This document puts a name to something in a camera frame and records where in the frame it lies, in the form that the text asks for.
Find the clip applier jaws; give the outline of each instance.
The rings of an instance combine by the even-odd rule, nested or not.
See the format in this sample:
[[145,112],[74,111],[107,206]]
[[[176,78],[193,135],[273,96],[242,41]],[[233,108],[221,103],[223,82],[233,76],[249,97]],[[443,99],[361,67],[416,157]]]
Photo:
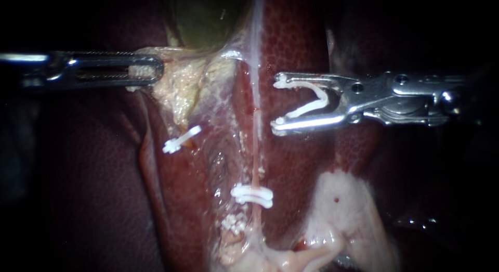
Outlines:
[[[466,86],[462,75],[401,74],[385,72],[362,79],[333,74],[281,72],[275,76],[276,88],[306,87],[316,93],[317,100],[287,113],[270,123],[277,136],[333,129],[359,123],[363,118],[385,125],[441,125],[450,111],[458,109],[456,90]],[[318,90],[333,90],[337,103],[324,100]],[[311,112],[326,105],[337,105],[330,113]]]

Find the white surgical clip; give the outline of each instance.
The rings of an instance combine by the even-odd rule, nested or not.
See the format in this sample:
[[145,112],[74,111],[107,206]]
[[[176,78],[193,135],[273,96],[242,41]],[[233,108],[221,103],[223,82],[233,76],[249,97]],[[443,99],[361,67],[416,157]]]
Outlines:
[[274,193],[265,187],[253,188],[250,185],[241,185],[238,183],[230,190],[230,194],[239,204],[246,202],[257,203],[265,209],[273,206],[272,199],[274,198]]
[[186,142],[189,138],[197,135],[201,131],[201,127],[199,125],[194,126],[190,130],[188,130],[185,134],[181,135],[179,138],[172,138],[169,141],[165,142],[165,146],[163,147],[163,153],[173,154],[180,150],[180,145]]

